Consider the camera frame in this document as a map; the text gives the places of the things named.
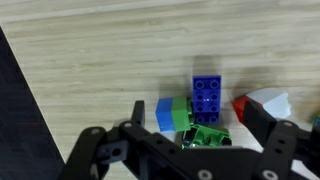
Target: wood grain surface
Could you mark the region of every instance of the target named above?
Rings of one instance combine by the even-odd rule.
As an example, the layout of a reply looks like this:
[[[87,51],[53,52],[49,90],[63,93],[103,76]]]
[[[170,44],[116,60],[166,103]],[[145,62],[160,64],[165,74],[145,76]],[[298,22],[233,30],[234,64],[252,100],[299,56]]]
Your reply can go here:
[[[316,0],[2,0],[0,23],[66,160],[84,128],[110,129],[135,100],[159,131],[157,100],[191,95],[193,75],[222,75],[222,125],[235,145],[261,150],[230,105],[260,88],[287,91],[289,119],[310,130],[319,10]],[[108,177],[133,179],[120,163]]]

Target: blue 2x2 duplo brick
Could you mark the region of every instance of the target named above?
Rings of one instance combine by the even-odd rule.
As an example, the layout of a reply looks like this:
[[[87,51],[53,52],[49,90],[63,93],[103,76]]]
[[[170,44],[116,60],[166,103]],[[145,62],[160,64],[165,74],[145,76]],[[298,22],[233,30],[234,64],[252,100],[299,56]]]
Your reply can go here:
[[[159,99],[156,116],[160,132],[174,132],[174,124],[171,115],[172,98]]]
[[[193,112],[195,123],[218,123],[221,76],[193,77]]]

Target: wooden table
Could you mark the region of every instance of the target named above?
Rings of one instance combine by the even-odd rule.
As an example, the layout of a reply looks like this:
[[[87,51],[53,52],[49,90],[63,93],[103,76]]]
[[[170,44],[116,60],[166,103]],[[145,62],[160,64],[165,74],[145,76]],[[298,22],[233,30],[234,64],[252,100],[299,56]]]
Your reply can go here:
[[[157,100],[190,95],[193,75],[222,75],[221,118],[235,145],[261,150],[230,105],[260,88],[287,91],[289,119],[310,130],[319,9],[314,0],[2,0],[0,23],[66,160],[81,130],[110,129],[135,100],[158,131]],[[133,178],[120,163],[108,177]]]

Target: dark floor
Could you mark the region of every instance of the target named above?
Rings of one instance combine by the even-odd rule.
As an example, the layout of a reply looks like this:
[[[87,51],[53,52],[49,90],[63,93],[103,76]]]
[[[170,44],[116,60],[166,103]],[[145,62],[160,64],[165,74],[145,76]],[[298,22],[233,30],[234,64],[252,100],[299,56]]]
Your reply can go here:
[[[0,180],[57,179],[63,165],[0,28]]]

